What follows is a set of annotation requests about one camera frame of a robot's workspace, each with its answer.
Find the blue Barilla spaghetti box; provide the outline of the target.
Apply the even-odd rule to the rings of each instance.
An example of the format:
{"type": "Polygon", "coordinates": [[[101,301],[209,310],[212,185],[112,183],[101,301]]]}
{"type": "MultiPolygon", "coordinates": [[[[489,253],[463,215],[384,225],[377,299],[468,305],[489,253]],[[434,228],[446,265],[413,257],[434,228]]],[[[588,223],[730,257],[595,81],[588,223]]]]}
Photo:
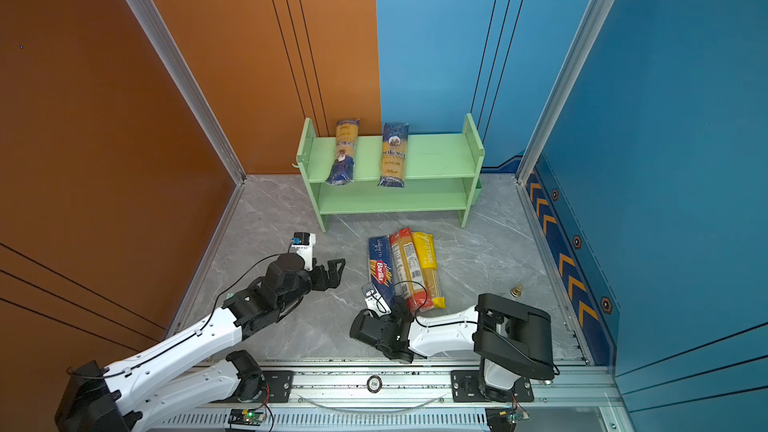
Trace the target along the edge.
{"type": "Polygon", "coordinates": [[[394,304],[396,293],[391,244],[388,235],[369,239],[368,261],[371,283],[383,302],[391,307],[394,304]]]}

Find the Ankara spaghetti bag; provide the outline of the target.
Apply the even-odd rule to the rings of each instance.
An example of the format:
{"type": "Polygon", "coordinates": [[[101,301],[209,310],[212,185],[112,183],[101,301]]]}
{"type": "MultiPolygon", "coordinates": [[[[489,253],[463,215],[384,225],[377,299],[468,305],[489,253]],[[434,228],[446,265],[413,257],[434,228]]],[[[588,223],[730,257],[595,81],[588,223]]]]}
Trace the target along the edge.
{"type": "Polygon", "coordinates": [[[408,136],[408,123],[383,125],[379,186],[396,188],[405,186],[408,136]]]}
{"type": "Polygon", "coordinates": [[[358,119],[339,120],[336,123],[334,160],[326,179],[328,185],[342,186],[354,181],[359,124],[358,119]]]}

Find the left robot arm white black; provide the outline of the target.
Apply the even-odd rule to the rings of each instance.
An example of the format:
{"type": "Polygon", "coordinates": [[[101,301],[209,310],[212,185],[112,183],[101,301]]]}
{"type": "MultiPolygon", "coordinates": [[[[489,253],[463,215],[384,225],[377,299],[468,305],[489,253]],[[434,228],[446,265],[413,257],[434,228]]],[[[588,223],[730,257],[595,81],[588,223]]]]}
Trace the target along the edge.
{"type": "Polygon", "coordinates": [[[295,252],[269,256],[266,273],[246,288],[225,289],[209,315],[135,355],[69,372],[54,416],[61,431],[147,431],[224,399],[265,401],[262,368],[235,345],[280,322],[312,291],[340,285],[343,258],[320,264],[295,252]]]}

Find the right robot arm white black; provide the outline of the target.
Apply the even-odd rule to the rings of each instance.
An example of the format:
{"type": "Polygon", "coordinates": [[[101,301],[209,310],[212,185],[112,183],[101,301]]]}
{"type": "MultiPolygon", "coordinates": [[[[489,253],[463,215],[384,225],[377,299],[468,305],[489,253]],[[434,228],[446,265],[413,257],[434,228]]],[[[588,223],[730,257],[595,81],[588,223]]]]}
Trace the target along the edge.
{"type": "Polygon", "coordinates": [[[531,403],[532,382],[558,374],[551,316],[538,308],[484,293],[462,312],[421,318],[402,297],[385,313],[378,304],[360,311],[350,337],[386,358],[410,364],[417,357],[472,352],[480,358],[474,371],[454,371],[454,400],[531,403]]]}

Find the yellow pasta bag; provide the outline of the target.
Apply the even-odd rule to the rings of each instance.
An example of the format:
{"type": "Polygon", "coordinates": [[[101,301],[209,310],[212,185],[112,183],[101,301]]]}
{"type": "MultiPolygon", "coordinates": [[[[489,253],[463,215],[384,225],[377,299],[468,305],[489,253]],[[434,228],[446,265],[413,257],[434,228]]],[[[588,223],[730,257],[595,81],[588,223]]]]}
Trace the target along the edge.
{"type": "Polygon", "coordinates": [[[432,307],[437,309],[446,308],[446,299],[442,293],[439,283],[439,270],[434,237],[425,232],[414,232],[412,234],[413,242],[420,263],[424,282],[427,287],[429,297],[432,301],[432,307]]]}

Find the green metal two-tier shelf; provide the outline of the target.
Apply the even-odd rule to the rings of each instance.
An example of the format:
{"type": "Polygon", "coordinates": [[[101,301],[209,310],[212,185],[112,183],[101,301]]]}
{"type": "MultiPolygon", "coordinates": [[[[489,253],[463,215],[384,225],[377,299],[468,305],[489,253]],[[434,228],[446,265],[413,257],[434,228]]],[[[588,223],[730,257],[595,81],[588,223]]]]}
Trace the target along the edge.
{"type": "Polygon", "coordinates": [[[296,153],[295,167],[303,182],[322,231],[336,215],[406,212],[459,214],[465,227],[480,190],[485,149],[470,115],[460,133],[414,134],[408,138],[404,186],[378,184],[383,142],[379,136],[360,136],[355,155],[354,181],[329,185],[327,176],[335,157],[335,139],[319,137],[306,119],[296,153]]]}

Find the red-ended clear spaghetti bag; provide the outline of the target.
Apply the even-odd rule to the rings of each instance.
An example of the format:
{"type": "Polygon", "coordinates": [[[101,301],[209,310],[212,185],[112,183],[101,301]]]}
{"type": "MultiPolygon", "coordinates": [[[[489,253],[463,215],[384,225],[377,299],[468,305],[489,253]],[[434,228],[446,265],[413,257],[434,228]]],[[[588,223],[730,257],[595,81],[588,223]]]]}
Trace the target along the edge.
{"type": "Polygon", "coordinates": [[[434,307],[421,269],[410,228],[404,228],[389,237],[397,279],[394,287],[406,301],[411,312],[428,311],[434,307]]]}

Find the small brass fitting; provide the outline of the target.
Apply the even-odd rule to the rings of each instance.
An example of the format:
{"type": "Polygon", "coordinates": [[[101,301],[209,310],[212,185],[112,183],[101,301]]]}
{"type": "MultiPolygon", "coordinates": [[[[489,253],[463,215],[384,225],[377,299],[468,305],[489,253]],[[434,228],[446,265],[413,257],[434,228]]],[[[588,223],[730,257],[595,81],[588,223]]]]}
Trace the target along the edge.
{"type": "Polygon", "coordinates": [[[510,294],[514,298],[520,298],[523,292],[523,286],[518,285],[510,290],[510,294]]]}

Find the right circuit board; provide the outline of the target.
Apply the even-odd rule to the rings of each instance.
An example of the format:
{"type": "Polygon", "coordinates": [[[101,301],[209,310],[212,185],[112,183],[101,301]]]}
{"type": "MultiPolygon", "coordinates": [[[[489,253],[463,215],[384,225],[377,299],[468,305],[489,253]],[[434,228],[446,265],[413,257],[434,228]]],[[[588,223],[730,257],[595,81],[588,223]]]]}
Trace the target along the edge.
{"type": "Polygon", "coordinates": [[[515,432],[522,422],[530,419],[530,414],[520,408],[486,408],[485,414],[490,432],[515,432]]]}

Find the circuit board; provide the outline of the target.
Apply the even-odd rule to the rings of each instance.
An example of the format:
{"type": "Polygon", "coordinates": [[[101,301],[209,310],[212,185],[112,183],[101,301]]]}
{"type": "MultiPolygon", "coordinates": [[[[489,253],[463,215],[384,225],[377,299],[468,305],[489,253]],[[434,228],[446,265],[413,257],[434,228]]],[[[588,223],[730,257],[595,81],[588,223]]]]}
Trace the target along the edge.
{"type": "Polygon", "coordinates": [[[269,425],[269,414],[264,409],[231,409],[227,425],[235,430],[263,427],[269,425]]]}
{"type": "Polygon", "coordinates": [[[485,414],[490,432],[515,432],[522,422],[530,419],[530,414],[520,408],[486,408],[485,414]]]}

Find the left circuit board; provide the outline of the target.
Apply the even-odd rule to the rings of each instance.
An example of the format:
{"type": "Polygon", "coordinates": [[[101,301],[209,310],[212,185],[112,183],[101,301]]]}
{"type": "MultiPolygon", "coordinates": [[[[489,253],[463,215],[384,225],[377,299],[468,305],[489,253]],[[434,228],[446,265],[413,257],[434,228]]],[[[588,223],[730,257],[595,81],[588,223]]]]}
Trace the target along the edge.
{"type": "Polygon", "coordinates": [[[231,409],[227,425],[235,430],[263,427],[269,425],[269,414],[264,409],[231,409]]]}

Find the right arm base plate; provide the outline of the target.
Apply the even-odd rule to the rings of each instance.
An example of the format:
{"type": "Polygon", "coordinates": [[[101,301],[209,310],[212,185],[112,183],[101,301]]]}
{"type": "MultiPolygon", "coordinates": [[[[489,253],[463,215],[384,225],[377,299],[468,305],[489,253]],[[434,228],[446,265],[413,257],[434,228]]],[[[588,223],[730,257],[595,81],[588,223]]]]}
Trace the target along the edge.
{"type": "Polygon", "coordinates": [[[518,378],[508,391],[494,389],[481,384],[479,370],[453,370],[450,372],[453,401],[532,403],[535,400],[533,387],[527,378],[518,378]]]}

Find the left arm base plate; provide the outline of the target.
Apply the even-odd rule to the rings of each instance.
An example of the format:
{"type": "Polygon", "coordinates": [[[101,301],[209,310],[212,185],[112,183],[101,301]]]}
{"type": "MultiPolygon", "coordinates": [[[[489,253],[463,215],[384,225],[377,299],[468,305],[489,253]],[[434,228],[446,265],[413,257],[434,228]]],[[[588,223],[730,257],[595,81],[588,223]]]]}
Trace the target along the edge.
{"type": "Polygon", "coordinates": [[[235,392],[217,403],[255,403],[268,405],[289,401],[294,381],[292,370],[266,370],[241,380],[235,392]]]}

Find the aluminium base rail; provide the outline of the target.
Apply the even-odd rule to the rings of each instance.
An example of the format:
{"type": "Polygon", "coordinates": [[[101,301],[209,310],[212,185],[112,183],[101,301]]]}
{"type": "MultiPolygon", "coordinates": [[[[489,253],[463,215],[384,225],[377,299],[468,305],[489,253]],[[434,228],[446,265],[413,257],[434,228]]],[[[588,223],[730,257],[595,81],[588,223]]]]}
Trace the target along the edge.
{"type": "Polygon", "coordinates": [[[602,368],[566,366],[552,382],[532,382],[532,403],[453,401],[450,372],[476,370],[473,362],[269,362],[292,370],[289,401],[210,402],[147,431],[489,431],[486,408],[524,409],[516,431],[630,431],[618,389],[602,368]],[[269,425],[230,429],[231,409],[264,409],[269,425]]]}

